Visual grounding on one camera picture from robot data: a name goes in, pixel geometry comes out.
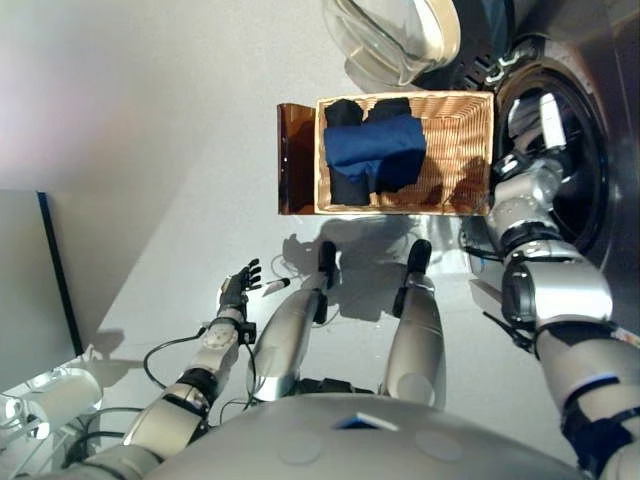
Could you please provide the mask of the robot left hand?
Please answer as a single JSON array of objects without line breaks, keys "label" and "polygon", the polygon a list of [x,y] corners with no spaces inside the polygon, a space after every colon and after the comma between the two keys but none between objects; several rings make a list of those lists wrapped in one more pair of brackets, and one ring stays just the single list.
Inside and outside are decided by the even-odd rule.
[{"label": "robot left hand", "polygon": [[249,293],[258,291],[263,297],[266,297],[291,285],[291,279],[288,277],[263,282],[261,272],[260,260],[254,258],[237,273],[228,276],[220,287],[218,309],[244,311]]}]

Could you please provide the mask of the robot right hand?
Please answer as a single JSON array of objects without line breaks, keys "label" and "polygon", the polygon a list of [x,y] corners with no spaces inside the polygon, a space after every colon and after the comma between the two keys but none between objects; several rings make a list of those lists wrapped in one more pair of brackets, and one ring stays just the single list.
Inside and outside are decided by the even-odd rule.
[{"label": "robot right hand", "polygon": [[511,150],[503,157],[507,174],[520,173],[538,159],[550,159],[563,174],[569,172],[561,109],[552,93],[528,93],[517,98],[507,115]]}]

